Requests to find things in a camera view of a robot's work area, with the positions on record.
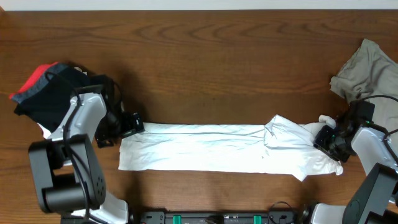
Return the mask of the white printed t-shirt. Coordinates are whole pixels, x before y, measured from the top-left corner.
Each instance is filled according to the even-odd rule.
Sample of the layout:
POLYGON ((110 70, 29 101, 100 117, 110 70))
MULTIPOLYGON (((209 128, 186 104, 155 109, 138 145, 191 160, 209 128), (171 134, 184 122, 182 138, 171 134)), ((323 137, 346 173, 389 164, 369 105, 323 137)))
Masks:
POLYGON ((340 175, 341 163, 313 145, 323 126, 336 123, 325 115, 308 124, 280 115, 258 125, 144 123, 143 133, 122 140, 119 169, 287 174, 300 181, 340 175))

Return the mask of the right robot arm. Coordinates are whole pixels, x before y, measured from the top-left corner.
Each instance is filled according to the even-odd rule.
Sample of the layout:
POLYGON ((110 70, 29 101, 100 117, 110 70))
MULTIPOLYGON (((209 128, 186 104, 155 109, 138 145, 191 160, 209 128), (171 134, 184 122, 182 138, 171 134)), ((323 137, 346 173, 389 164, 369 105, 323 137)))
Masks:
POLYGON ((386 128, 373 123, 375 105, 355 100, 336 120, 336 127, 324 126, 314 147, 338 162, 358 156, 366 178, 346 206, 317 203, 303 212, 303 223, 385 224, 397 223, 397 214, 388 210, 397 203, 397 154, 386 128))

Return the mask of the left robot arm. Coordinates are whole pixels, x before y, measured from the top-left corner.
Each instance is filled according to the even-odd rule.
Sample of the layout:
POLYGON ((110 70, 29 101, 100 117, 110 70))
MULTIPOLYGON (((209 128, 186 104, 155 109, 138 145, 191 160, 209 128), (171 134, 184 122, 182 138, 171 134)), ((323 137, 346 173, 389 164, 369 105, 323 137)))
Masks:
POLYGON ((102 120, 112 122, 114 138, 143 132, 140 114, 126 112, 121 101, 112 112, 104 85, 78 88, 58 74, 44 75, 50 82, 60 80, 72 96, 60 126, 28 150, 40 209, 59 214, 61 223, 130 223, 127 202, 106 189, 92 141, 104 130, 102 120))

